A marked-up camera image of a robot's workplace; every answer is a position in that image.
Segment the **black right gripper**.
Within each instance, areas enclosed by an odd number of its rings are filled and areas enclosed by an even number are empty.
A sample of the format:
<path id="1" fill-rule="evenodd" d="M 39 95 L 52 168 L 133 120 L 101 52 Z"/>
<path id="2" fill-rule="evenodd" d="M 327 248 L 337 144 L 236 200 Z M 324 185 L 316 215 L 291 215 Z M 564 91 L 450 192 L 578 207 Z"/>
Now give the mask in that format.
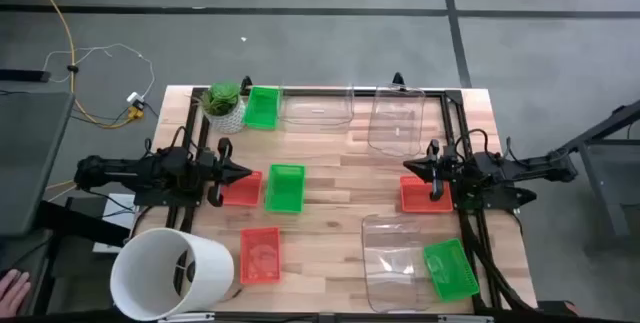
<path id="1" fill-rule="evenodd" d="M 454 146 L 440 148 L 439 141 L 432 139 L 428 145 L 428 157 L 406 160 L 403 166 L 424 182 L 432 182 L 430 199 L 438 201 L 444 195 L 444 182 L 451 181 L 458 164 Z"/>

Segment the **grey desk top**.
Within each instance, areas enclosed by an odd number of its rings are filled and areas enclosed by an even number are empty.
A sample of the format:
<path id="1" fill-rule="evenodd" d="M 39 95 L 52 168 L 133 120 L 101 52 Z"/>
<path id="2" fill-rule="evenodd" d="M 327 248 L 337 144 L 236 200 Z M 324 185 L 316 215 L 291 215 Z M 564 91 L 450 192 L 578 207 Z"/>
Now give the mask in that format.
<path id="1" fill-rule="evenodd" d="M 0 95 L 0 237 L 31 229 L 73 101 L 64 92 Z"/>

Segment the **grey table frame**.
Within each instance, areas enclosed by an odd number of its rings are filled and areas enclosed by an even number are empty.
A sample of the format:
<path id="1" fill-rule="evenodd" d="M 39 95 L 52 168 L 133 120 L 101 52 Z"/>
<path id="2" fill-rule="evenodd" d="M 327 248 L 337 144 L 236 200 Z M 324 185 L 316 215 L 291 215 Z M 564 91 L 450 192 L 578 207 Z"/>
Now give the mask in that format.
<path id="1" fill-rule="evenodd" d="M 580 154 L 596 200 L 604 207 L 612 228 L 605 242 L 627 242 L 632 228 L 626 207 L 640 208 L 640 139 L 609 136 L 640 122 L 640 100 L 616 108 L 600 123 L 563 145 Z"/>

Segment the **person's hand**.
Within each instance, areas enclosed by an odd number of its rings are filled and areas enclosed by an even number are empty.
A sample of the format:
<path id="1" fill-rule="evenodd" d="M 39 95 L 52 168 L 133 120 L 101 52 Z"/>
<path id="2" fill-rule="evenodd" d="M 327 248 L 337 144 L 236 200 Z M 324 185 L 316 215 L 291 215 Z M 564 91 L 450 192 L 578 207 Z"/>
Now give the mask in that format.
<path id="1" fill-rule="evenodd" d="M 15 317 L 31 289 L 30 274 L 9 270 L 0 279 L 0 318 Z"/>

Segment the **green plastic basket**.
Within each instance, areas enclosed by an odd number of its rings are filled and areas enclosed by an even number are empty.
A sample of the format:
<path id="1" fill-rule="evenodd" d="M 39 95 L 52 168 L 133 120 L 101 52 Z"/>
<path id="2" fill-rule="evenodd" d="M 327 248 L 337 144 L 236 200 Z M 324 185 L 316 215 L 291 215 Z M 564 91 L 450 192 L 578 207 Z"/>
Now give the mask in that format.
<path id="1" fill-rule="evenodd" d="M 463 245 L 458 238 L 424 247 L 423 259 L 435 292 L 441 301 L 466 299 L 480 292 Z"/>
<path id="2" fill-rule="evenodd" d="M 270 212 L 299 214 L 305 201 L 305 167 L 273 164 L 269 170 L 265 209 Z"/>
<path id="3" fill-rule="evenodd" d="M 254 86 L 250 90 L 244 123 L 252 129 L 275 130 L 278 123 L 280 90 Z"/>

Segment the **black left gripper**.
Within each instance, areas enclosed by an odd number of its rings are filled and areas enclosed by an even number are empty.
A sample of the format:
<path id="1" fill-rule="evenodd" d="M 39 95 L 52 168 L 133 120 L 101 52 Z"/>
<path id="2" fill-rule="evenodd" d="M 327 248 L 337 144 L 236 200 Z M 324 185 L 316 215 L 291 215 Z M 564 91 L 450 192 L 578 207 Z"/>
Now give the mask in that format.
<path id="1" fill-rule="evenodd" d="M 231 142 L 224 137 L 218 141 L 217 151 L 203 148 L 198 157 L 198 173 L 201 184 L 206 188 L 207 201 L 214 207 L 223 205 L 222 188 L 250 176 L 250 168 L 234 163 L 229 151 Z"/>

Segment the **red plastic basket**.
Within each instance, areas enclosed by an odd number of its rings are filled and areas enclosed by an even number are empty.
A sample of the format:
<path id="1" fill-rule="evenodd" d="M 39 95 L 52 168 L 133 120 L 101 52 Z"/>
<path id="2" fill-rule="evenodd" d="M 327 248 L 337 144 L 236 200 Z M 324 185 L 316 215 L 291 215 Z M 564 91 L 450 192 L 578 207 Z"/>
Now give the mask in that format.
<path id="1" fill-rule="evenodd" d="M 240 232 L 240 281 L 244 285 L 280 280 L 280 232 L 276 227 Z"/>
<path id="2" fill-rule="evenodd" d="M 405 213 L 448 213 L 453 210 L 448 182 L 443 183 L 444 193 L 436 201 L 432 201 L 430 193 L 432 184 L 425 183 L 415 176 L 401 176 L 401 209 Z"/>
<path id="3" fill-rule="evenodd" d="M 262 172 L 254 171 L 251 175 L 223 187 L 223 204 L 257 207 L 261 199 L 262 186 Z"/>

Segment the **clear plastic bin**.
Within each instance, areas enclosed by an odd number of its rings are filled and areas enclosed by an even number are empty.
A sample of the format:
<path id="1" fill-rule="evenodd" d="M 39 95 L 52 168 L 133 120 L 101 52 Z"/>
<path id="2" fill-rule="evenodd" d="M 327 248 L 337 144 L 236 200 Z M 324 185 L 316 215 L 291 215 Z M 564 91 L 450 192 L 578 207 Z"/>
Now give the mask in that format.
<path id="1" fill-rule="evenodd" d="M 425 312 L 437 299 L 423 249 L 431 243 L 428 219 L 368 215 L 361 242 L 367 300 L 377 313 Z"/>
<path id="2" fill-rule="evenodd" d="M 337 126 L 354 116 L 352 86 L 281 86 L 279 119 L 294 125 Z"/>
<path id="3" fill-rule="evenodd" d="M 421 149 L 425 94 L 401 84 L 378 86 L 368 127 L 368 145 L 381 154 L 410 157 Z"/>

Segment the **black support beam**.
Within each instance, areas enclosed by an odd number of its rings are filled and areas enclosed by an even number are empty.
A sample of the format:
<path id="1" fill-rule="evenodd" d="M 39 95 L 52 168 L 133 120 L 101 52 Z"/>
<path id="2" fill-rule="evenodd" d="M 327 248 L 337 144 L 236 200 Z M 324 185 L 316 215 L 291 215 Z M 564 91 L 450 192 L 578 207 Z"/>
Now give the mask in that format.
<path id="1" fill-rule="evenodd" d="M 78 236 L 116 247 L 123 247 L 130 234 L 128 228 L 48 201 L 40 202 L 33 226 L 52 230 L 59 235 Z"/>

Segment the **potted green succulent plant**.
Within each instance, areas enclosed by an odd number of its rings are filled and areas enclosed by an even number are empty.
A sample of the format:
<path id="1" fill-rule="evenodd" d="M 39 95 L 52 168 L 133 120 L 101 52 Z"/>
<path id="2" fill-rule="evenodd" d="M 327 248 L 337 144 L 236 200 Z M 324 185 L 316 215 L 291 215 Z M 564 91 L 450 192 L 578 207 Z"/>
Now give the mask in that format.
<path id="1" fill-rule="evenodd" d="M 198 104 L 211 127 L 217 132 L 235 134 L 243 130 L 246 104 L 241 96 L 239 83 L 213 83 L 200 94 Z"/>

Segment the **black flat bar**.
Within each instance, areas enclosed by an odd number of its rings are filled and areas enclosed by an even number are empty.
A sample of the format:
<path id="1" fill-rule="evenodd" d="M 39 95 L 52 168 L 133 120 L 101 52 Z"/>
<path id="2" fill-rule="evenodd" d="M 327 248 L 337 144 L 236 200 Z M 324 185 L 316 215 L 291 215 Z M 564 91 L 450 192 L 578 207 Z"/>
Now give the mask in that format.
<path id="1" fill-rule="evenodd" d="M 0 81 L 46 83 L 51 73 L 43 70 L 0 69 Z"/>

